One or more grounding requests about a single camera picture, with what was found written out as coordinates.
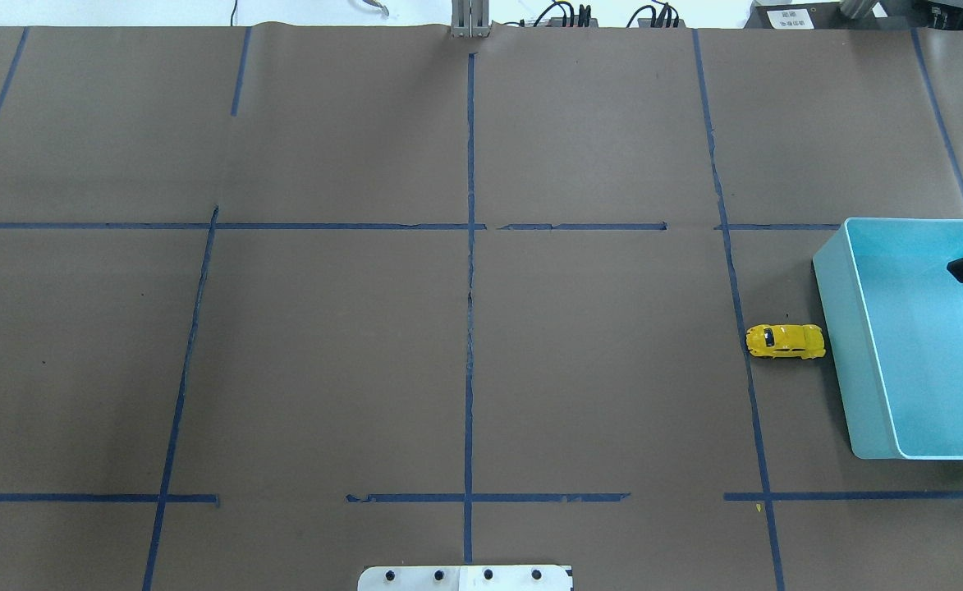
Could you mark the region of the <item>aluminium frame post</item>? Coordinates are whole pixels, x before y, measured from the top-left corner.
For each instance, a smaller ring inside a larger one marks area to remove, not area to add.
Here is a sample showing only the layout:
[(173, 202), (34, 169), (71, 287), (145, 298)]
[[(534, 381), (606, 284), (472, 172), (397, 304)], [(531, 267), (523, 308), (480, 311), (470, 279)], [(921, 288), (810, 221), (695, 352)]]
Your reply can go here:
[(453, 38), (486, 38), (491, 34), (491, 2), (489, 0), (452, 0), (451, 34)]

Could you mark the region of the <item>yellow beetle toy car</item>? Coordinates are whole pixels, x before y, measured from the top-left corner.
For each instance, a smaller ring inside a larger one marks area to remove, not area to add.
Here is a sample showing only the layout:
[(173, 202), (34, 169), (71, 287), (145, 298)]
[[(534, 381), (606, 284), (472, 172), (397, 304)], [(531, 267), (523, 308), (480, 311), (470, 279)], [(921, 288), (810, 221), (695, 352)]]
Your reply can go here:
[(815, 324), (760, 324), (750, 327), (745, 337), (755, 358), (812, 360), (826, 355), (823, 330)]

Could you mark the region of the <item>white pedestal column base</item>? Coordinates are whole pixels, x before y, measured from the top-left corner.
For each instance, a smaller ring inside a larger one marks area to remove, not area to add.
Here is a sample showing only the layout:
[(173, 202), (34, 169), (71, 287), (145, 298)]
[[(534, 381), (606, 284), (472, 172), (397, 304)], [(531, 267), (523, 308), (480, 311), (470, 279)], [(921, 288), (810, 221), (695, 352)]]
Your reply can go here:
[(448, 565), (369, 567), (358, 590), (574, 590), (570, 567)]

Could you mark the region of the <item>turquoise plastic storage bin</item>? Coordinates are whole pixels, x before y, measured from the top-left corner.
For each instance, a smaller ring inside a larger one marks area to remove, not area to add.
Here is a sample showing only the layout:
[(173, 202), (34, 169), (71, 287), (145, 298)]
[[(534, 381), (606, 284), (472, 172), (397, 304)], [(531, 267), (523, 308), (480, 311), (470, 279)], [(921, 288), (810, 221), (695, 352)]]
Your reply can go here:
[(963, 460), (963, 218), (848, 218), (813, 255), (865, 460)]

